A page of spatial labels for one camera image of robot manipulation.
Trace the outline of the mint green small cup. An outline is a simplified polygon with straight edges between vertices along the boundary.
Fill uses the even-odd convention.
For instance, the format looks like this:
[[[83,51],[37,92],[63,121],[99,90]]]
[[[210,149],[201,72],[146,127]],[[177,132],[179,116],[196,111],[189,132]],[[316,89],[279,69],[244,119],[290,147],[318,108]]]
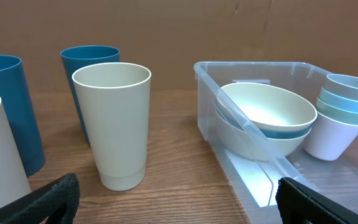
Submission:
[[[316,109],[321,114],[334,119],[336,121],[358,125],[358,113],[342,110],[335,106],[331,106],[324,102],[320,97],[317,97],[316,101]]]

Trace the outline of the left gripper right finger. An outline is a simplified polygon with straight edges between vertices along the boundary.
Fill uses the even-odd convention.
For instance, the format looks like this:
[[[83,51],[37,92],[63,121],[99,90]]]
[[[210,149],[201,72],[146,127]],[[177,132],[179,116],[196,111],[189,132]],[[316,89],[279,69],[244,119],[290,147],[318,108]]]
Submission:
[[[289,177],[278,181],[275,199],[283,224],[358,224],[358,214]]]

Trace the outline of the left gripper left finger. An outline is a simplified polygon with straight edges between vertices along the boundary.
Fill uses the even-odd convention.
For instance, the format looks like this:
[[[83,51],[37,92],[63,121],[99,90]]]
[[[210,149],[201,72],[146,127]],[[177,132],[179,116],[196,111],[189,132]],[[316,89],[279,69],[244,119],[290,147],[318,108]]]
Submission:
[[[0,208],[0,224],[72,224],[79,203],[79,180],[69,173]]]

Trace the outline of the cream bowl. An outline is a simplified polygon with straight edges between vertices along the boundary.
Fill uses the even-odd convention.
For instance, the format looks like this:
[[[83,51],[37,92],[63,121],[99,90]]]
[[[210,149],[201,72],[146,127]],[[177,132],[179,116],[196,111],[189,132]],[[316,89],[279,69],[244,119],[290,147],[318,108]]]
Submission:
[[[223,100],[216,104],[224,114],[244,113],[255,125],[273,132],[297,132],[310,127],[318,117],[316,108],[294,92],[273,85],[242,82],[221,87],[237,108]]]
[[[215,110],[213,112],[216,120],[216,131],[220,140],[226,147],[236,154],[251,159],[267,161],[267,153],[262,151],[262,148],[250,138],[250,136],[243,130],[243,128],[236,122],[224,117],[221,112]],[[305,137],[309,135],[311,128],[304,131],[304,135],[296,138],[267,138],[268,141],[284,156],[291,154],[302,143]]]

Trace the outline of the pink small cup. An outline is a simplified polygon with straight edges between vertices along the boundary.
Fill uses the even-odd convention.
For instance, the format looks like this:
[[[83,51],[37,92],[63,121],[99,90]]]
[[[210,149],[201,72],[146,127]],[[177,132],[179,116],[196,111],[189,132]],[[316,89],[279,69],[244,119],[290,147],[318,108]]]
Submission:
[[[358,136],[358,124],[348,124],[318,112],[311,132],[303,144],[311,156],[324,161],[336,160]]]

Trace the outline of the light blue small cup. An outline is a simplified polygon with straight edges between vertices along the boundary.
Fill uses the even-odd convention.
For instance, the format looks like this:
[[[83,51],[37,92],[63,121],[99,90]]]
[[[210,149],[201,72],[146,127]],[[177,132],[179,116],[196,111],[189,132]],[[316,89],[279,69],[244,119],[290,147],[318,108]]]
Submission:
[[[331,93],[330,91],[327,91],[324,88],[321,89],[319,98],[323,102],[325,102],[331,106],[334,106],[336,108],[354,112],[354,113],[358,113],[358,101],[357,100],[352,100],[349,98],[345,98],[345,97],[336,95],[334,93]]]

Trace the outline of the dark blue bowl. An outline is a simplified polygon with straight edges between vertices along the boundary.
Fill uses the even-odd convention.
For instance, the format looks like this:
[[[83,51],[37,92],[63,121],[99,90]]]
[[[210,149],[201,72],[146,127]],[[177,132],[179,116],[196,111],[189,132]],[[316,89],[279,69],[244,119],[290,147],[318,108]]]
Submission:
[[[218,100],[216,100],[216,111],[223,117],[223,120],[227,121],[234,127],[244,131],[244,128],[234,119],[234,117],[228,112],[228,110]],[[291,139],[303,136],[311,130],[313,124],[305,129],[299,131],[272,131],[268,129],[259,129],[267,138],[275,139]]]

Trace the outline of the grey small cup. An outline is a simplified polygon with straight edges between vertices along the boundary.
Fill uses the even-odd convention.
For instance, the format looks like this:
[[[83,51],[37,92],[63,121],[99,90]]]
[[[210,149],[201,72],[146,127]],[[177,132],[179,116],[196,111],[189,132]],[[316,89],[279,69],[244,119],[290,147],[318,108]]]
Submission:
[[[324,79],[323,88],[336,95],[358,101],[358,77],[332,73]]]

